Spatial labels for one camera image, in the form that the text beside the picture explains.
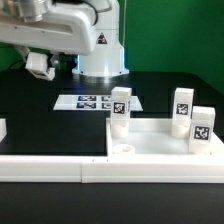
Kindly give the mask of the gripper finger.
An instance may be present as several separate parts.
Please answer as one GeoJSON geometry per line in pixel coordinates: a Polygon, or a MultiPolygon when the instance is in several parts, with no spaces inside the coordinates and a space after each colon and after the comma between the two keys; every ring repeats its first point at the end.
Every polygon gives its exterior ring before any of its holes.
{"type": "Polygon", "coordinates": [[[22,45],[15,45],[14,48],[21,55],[23,61],[26,62],[30,53],[30,49],[27,46],[22,45]]]}
{"type": "Polygon", "coordinates": [[[48,64],[50,67],[53,67],[55,69],[60,68],[60,59],[58,53],[53,53],[48,55],[48,64]]]}

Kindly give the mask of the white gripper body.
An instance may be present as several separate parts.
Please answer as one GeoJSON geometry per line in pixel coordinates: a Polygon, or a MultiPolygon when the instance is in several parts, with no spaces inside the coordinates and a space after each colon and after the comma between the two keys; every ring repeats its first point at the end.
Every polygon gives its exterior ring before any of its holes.
{"type": "Polygon", "coordinates": [[[92,8],[53,8],[34,23],[0,10],[0,42],[88,55],[96,45],[95,21],[92,8]]]}

